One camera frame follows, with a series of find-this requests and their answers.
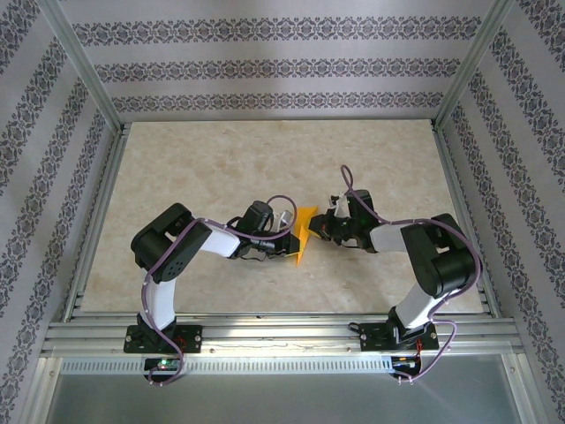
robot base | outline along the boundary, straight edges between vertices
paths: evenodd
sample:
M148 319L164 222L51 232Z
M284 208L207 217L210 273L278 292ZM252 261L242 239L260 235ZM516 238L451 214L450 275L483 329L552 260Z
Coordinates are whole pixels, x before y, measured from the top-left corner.
M435 326L432 323L404 338L395 337L389 322L363 324L352 322L350 330L359 334L361 352L416 351L418 340L422 344L423 351L436 351L440 348Z
M172 322L162 332L180 348L183 353L200 353L202 326ZM145 324L138 314L138 325L127 328L124 342L125 353L176 353L156 332Z

gray floor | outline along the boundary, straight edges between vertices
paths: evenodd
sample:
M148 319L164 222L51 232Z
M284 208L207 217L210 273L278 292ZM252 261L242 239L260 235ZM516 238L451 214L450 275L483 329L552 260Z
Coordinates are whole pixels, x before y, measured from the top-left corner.
M447 357L413 386L389 375L62 375L50 424L517 423L500 357Z

enclosure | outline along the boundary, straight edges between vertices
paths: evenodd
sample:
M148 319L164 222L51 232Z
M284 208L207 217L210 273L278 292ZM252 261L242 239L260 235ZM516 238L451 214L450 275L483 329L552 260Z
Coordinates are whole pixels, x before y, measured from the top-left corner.
M564 6L1 0L0 422L565 422ZM148 387L132 235L177 201L324 212L342 163L481 258L437 367L399 387L350 332L406 295L406 258L310 239L297 268L199 254L176 308L201 351Z

wire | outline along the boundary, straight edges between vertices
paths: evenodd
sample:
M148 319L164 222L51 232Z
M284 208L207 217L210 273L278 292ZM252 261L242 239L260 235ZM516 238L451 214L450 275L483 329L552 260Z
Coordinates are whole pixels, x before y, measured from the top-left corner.
M147 272L146 276L145 276L145 280L143 281L143 287L141 288L141 304L143 306L143 311L145 312L145 316L147 318L147 320L149 321L149 326L151 327L151 329L157 333L159 335L160 338L162 338L165 342L167 342L177 353L178 355L178 360L179 360L179 364L178 364L178 369L176 371L175 374L173 374L171 377L169 377L167 380L165 380L164 382L159 382L157 385L158 387L163 387L166 386L168 384L171 384L172 382L174 382L183 372L183 368L185 366L185 356L183 355L183 351L178 347L177 344L175 344L175 342L173 342L170 338L168 338L158 327L157 324L155 324L154 318L151 315L151 313L149 312L149 306L148 306L148 301L147 301L147 287L149 286L149 283L151 283L151 277L152 275L155 273L155 271L157 269L159 269L159 267L161 267L161 265L163 265L163 263L167 260L167 258L170 256L170 254L173 253L173 251L177 248L178 244L183 240L183 238L186 236L186 234L188 234L188 232L194 227L194 225L196 225L197 223L205 223L208 225L213 225L214 227L218 227L221 228L227 232L230 232L236 236L239 237L245 237L246 239L254 239L254 240L260 240L260 241L268 241L268 240L275 240L278 239L280 237L283 237L285 235L287 235L290 230L292 229L292 227L294 227L294 224L297 221L297 214L298 214L298 208L297 208L297 204L294 202L293 199L291 199L288 196L285 196L284 194L277 194L276 196L271 197L268 201L267 204L271 201L273 201L274 199L285 199L286 201L289 201L290 204L292 205L292 208L294 209L294 214L292 216L292 224L289 225L289 227L282 231L279 232L277 234L275 234L274 236L266 236L266 237L252 237L251 234L244 234L243 232L239 232L234 230L233 228L229 227L227 224L222 224L222 223L217 223L216 221L213 221L211 219L206 219L206 218L196 218L193 221L191 221L188 225L186 225L186 227L180 232L180 234L178 235L178 237L175 239L175 241L169 246L169 248L165 251L165 253L161 256L161 258L159 258L159 261L157 261L155 263L155 265L153 267L151 267L151 269ZM149 371L149 375L147 376L147 379L149 380L149 384L150 385L154 385L156 382L152 379L152 376L154 374L155 371L158 370L158 367L154 367Z
M450 326L453 327L453 331L451 332L451 335L449 336L447 343L444 344L441 347L441 349L438 351L437 355L433 358L432 362L430 362L430 364L426 368L422 369L417 375L412 376L412 375L406 374L402 371L395 371L396 374L405 377L405 380L408 380L410 382L414 382L418 378L421 378L424 375L426 375L428 373L428 371L433 368L433 366L438 362L438 360L440 360L441 355L443 355L443 353L448 349L449 345L451 345L451 342L453 342L453 339L455 338L455 336L457 334L457 324L455 322L451 321L451 320L435 320L433 318L433 316L438 312L438 310L440 310L440 308L443 305L448 303L448 301L450 301L453 298L456 298L457 296L461 296L462 294L467 292L473 285L475 285L477 283L477 281L478 281L478 279L480 278L480 275L481 275L480 259L478 257L477 251L473 247L473 244L462 233L460 233L455 228L450 227L449 225L447 225L445 223L441 223L439 221L435 221L433 219L426 219L426 218L402 219L402 220L399 220L399 221L389 221L389 220L383 218L382 216L377 214L374 210L369 208L369 206L361 199L361 197L357 193L355 193L355 190L353 189L353 174L351 173L350 168L347 165L344 164L344 165L341 166L340 170L342 172L343 181L345 181L345 185L347 185L348 193L351 193L351 195L353 195L353 197L359 202L359 204L363 208L365 208L365 210L367 212L369 212L369 214L374 216L378 221L380 221L383 224L387 224L387 225L404 225L404 224L408 224L408 223L431 223L433 225L441 227L444 230L446 230L446 231L450 232L451 234L453 234L454 236L456 236L458 239L460 239L465 244L465 247L467 247L467 249L471 253L471 256L472 256L473 261L475 263L475 277L472 279L472 281L470 283L468 283L467 285L465 285L464 288L461 289L460 291L449 294L448 296L443 298L440 303L438 303L435 307L433 307L430 310L430 313L427 316L428 320L430 320L430 322L432 322L433 324L446 324L446 325L450 325Z

damask pattern stripe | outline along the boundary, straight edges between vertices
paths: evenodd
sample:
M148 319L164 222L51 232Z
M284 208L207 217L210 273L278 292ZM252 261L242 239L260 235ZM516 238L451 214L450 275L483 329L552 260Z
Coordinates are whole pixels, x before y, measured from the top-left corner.
M520 152L512 140L512 134L504 123L501 111L481 72L473 75L469 81L469 89L475 98L488 133L493 138L494 147L514 188L516 200L522 207L522 214L530 227L530 234L534 237L539 257L544 260L544 268L549 274L549 280L561 299L561 307L565 308L565 253L561 249L561 243L557 241L557 235L546 216L546 210L540 204L536 187L531 182ZM478 165L486 167L480 154L474 156L473 160Z
M0 197L4 194L4 187L10 181L10 175L18 164L23 147L27 144L31 130L34 129L40 112L45 106L47 97L59 77L59 73L67 60L63 46L54 38L43 54L39 66L30 79L21 102L16 106L16 111L11 115L11 120L6 125L0 139Z
M34 0L14 0L0 18L0 75L10 64L19 44L40 14Z
M265 93L114 97L118 112L324 108L436 108L442 93Z
M72 173L72 181L67 189L63 206L59 212L52 239L45 253L45 259L41 264L41 271L34 284L33 294L26 306L25 318L20 324L21 329L16 336L16 344L11 349L13 354L8 360L8 372L2 377L3 384L0 388L0 422L7 423L10 421L10 412L14 400L18 397L22 375L29 365L32 348L37 341L37 331L40 328L41 320L45 314L45 308L48 305L51 288L57 277L58 267L61 263L64 248L79 209L80 199L84 192L97 148L100 145L101 135L105 125L104 117L102 113L98 111L88 131L88 136L85 140L82 152L80 153L75 171ZM100 183L94 197L98 195L99 190Z
M88 97L88 91L81 79L74 84L71 95L67 99L63 113L59 118L49 146L41 159L40 168L29 188L29 194L24 200L24 207L11 231L11 238L6 244L0 262L0 318L10 301L10 292L18 280L19 270L31 246L43 207L51 187L57 177L57 172L63 161L64 152L71 141L72 133Z
M539 309L539 303L533 295L530 279L524 271L524 265L520 253L516 249L516 243L509 231L509 225L501 209L498 194L495 192L493 182L488 175L488 171L483 163L478 163L474 158L479 156L475 135L472 132L469 121L463 112L463 108L457 105L452 114L452 119L456 131L463 143L467 161L471 167L471 172L477 184L478 193L483 202L483 207L490 220L491 229L496 238L496 244L501 253L504 267L508 272L508 280L515 292L517 305L522 313L522 318L527 324L528 334L533 340L533 346L537 351L538 361L542 372L546 375L547 388L553 393L552 399L557 405L557 413L562 421L565 422L565 377L563 366L559 364L559 354L552 347L553 339L549 336L549 328L543 320L543 313ZM463 190L464 184L461 180L456 167L454 155L451 151L450 143L447 140L448 151L451 160L456 168L456 175L459 185ZM477 225L472 218L472 210L465 196L465 203L469 210L473 229L479 235ZM478 242L485 257L484 247L478 237Z
M290 40L470 40L479 17L316 17L106 22L72 27L84 46Z
M491 52L565 193L565 131L559 126L554 112L547 105L543 93L505 29L494 37Z
M520 7L565 72L565 13L555 0L520 0Z
M149 64L104 64L102 82L217 80L241 78L452 77L458 59L217 60Z

